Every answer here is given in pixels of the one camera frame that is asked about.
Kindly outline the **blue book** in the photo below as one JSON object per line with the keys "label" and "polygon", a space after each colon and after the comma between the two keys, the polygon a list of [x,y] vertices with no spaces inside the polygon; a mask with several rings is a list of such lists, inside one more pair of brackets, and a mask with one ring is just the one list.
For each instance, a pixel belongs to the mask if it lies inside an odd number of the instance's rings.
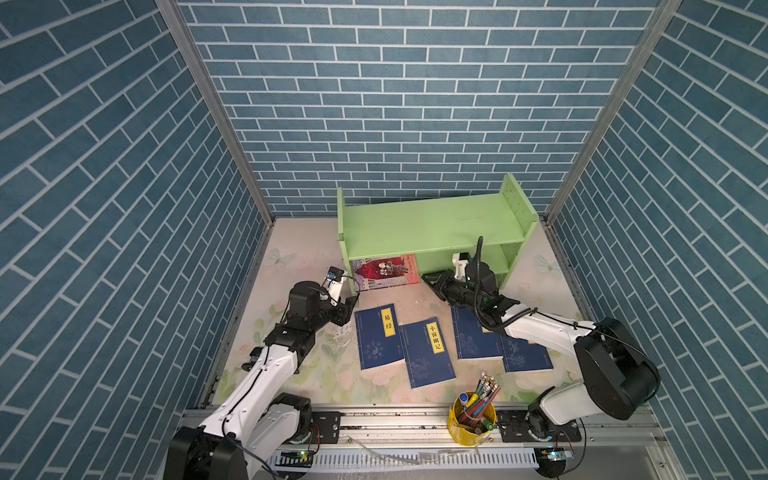
{"label": "blue book", "polygon": [[503,365],[507,373],[538,372],[553,369],[548,350],[527,340],[503,336]]}
{"label": "blue book", "polygon": [[388,304],[354,313],[362,370],[404,360],[395,306]]}
{"label": "blue book", "polygon": [[501,358],[503,356],[500,335],[484,329],[472,311],[453,306],[451,314],[459,360]]}
{"label": "blue book", "polygon": [[413,389],[456,378],[445,337],[436,317],[402,325],[399,333]]}

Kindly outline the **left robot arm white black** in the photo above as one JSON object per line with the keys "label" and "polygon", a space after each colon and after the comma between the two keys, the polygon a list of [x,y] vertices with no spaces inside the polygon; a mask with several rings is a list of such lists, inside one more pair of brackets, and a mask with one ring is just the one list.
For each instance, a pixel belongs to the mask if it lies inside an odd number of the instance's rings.
{"label": "left robot arm white black", "polygon": [[316,429],[311,400],[281,389],[323,327],[351,320],[357,298],[342,297],[344,281],[327,278],[292,287],[281,319],[244,364],[245,379],[198,426],[181,427],[171,439],[165,479],[253,479],[260,471],[278,477],[270,457],[285,442],[300,442]]}

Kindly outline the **aluminium corner post left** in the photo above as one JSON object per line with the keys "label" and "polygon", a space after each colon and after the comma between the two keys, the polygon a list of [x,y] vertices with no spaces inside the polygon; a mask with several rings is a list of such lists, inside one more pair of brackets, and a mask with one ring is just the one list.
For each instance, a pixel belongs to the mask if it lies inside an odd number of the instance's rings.
{"label": "aluminium corner post left", "polygon": [[240,140],[227,115],[215,84],[200,54],[190,28],[177,1],[157,0],[156,5],[169,32],[192,76],[195,85],[208,107],[234,164],[245,182],[254,204],[264,218],[267,228],[274,224],[274,215],[265,195],[258,185],[254,171],[246,157]]}

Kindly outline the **red pink Hamlet book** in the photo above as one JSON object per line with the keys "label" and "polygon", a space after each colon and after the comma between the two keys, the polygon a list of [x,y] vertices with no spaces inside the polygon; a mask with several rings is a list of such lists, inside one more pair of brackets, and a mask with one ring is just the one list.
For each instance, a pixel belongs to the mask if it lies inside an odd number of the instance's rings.
{"label": "red pink Hamlet book", "polygon": [[413,285],[421,281],[417,262],[412,254],[352,260],[351,267],[358,291]]}

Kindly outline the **aluminium corner post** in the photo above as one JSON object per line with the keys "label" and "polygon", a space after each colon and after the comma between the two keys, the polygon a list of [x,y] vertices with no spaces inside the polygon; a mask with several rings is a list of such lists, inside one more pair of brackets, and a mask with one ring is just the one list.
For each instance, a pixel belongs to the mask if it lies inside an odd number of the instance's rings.
{"label": "aluminium corner post", "polygon": [[215,84],[200,54],[190,28],[177,1],[157,0],[156,5],[169,32],[192,76],[195,85],[208,107],[234,164],[245,182],[254,204],[264,218],[267,228],[274,224],[274,215],[265,195],[258,185],[254,171],[246,157],[240,140],[227,115]]}
{"label": "aluminium corner post", "polygon": [[681,3],[681,0],[662,0],[657,4],[649,17],[639,42],[629,55],[619,78],[608,96],[606,104],[597,115],[592,129],[586,135],[579,153],[575,156],[569,171],[563,179],[563,183],[546,209],[543,216],[543,223],[546,228],[553,228],[568,197],[589,165],[592,156],[605,137],[611,123],[627,99],[630,90]]}

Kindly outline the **yellow pen cup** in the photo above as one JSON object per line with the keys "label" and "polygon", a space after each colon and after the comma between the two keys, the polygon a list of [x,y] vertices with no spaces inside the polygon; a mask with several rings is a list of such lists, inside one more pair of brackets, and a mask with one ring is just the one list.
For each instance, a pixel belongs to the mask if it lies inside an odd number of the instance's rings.
{"label": "yellow pen cup", "polygon": [[448,432],[457,444],[476,447],[490,440],[497,421],[492,402],[480,400],[474,392],[462,392],[449,410]]}

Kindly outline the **green wooden shelf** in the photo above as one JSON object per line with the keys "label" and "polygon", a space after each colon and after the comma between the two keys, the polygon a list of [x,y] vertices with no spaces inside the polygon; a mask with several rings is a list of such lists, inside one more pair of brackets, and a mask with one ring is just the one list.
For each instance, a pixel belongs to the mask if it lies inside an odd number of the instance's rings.
{"label": "green wooden shelf", "polygon": [[474,254],[504,287],[539,215],[515,177],[507,174],[491,194],[349,206],[337,190],[338,241],[345,270],[364,260],[411,255],[421,274],[453,270],[452,257]]}

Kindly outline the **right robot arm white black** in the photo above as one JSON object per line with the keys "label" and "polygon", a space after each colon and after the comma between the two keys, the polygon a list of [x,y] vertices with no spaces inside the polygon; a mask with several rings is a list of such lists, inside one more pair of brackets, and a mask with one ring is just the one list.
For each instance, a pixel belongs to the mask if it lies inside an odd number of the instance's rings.
{"label": "right robot arm white black", "polygon": [[610,317],[577,321],[528,306],[499,292],[493,272],[472,261],[458,278],[443,270],[422,281],[453,307],[475,315],[481,327],[504,337],[526,340],[574,358],[581,379],[551,387],[527,409],[529,435],[538,441],[555,437],[574,420],[600,413],[627,420],[661,386],[653,361],[626,326]]}

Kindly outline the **aluminium corner post right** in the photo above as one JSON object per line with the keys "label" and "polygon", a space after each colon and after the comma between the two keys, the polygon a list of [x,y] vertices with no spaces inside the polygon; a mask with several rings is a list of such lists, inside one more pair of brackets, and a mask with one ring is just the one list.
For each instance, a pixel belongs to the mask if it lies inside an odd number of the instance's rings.
{"label": "aluminium corner post right", "polygon": [[630,90],[681,3],[681,0],[662,0],[657,4],[649,17],[639,42],[629,55],[619,78],[608,96],[606,104],[597,115],[592,129],[586,135],[579,153],[575,156],[569,171],[563,179],[563,183],[546,209],[543,216],[543,223],[546,228],[553,228],[568,197],[589,165],[592,156],[605,137],[611,123],[627,99]]}

